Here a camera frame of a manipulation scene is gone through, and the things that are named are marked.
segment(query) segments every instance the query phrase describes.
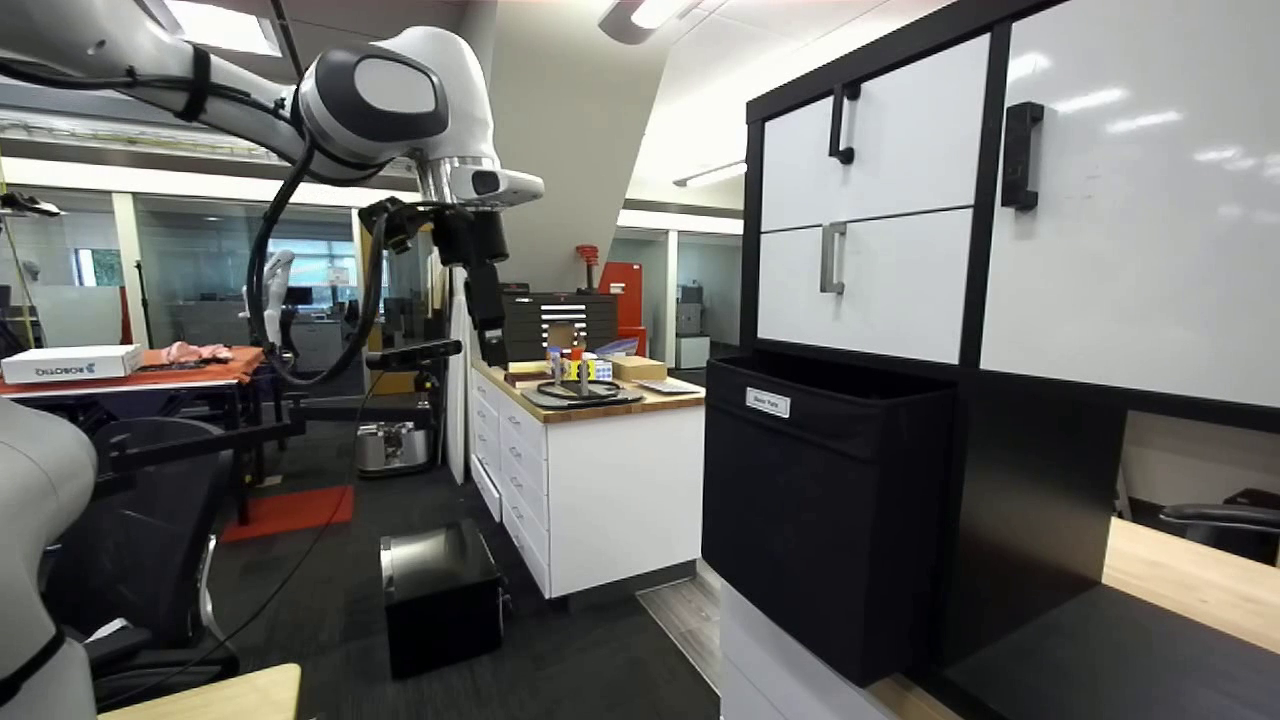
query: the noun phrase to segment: door handle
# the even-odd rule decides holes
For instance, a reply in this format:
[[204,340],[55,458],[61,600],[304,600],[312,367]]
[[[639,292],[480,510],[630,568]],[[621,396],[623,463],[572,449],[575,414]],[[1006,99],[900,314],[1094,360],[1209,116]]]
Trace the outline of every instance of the door handle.
[[849,222],[824,222],[824,257],[822,257],[822,276],[818,288],[829,294],[844,294],[844,239]]
[[1017,211],[1042,208],[1042,129],[1045,103],[1011,103],[1006,116],[1006,189],[999,205]]
[[844,103],[855,103],[864,94],[862,82],[842,82],[833,93],[833,129],[829,129],[829,155],[842,161],[842,163],[853,163],[855,161],[855,147],[844,145]]

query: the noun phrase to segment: carpet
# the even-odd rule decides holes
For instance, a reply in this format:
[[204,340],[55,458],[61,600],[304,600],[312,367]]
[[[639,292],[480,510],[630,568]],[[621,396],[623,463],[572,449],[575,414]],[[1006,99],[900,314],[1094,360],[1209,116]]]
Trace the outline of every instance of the carpet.
[[230,523],[220,538],[243,542],[263,535],[315,533],[315,527],[352,523],[352,514],[355,514],[352,484],[279,493],[279,495],[250,498],[250,521]]

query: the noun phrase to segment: door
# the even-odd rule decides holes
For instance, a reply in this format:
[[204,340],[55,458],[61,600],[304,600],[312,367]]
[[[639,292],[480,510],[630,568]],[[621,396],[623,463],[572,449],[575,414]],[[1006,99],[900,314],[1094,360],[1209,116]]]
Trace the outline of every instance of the door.
[[985,77],[988,37],[768,120],[762,228],[967,208]]
[[985,367],[1280,404],[1273,26],[1273,0],[1073,0],[1017,24],[1042,205],[995,208]]
[[762,340],[959,364],[971,211],[762,237]]

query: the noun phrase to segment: office chair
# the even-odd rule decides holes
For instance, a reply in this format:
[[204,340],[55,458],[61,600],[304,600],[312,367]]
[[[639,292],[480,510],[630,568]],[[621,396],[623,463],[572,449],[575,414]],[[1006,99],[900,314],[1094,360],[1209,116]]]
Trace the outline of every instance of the office chair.
[[[204,435],[220,435],[220,426],[179,414],[130,414],[100,426],[96,449],[105,458],[120,445],[155,449]],[[165,662],[143,657],[192,647],[204,628],[215,635],[204,571],[234,481],[234,452],[137,467],[130,484],[94,498],[61,538],[49,580],[54,612],[86,640],[100,709],[235,672],[234,653],[215,659],[170,657]]]
[[1161,510],[1161,523],[1262,563],[1276,563],[1280,546],[1280,495],[1244,487],[1224,502],[1173,502]]

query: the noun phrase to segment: black drawer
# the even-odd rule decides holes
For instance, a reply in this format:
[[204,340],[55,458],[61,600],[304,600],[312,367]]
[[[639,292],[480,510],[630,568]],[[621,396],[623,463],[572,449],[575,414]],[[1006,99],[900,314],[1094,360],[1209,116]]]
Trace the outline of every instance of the black drawer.
[[953,424],[948,379],[715,360],[708,563],[838,672],[913,668],[927,647]]

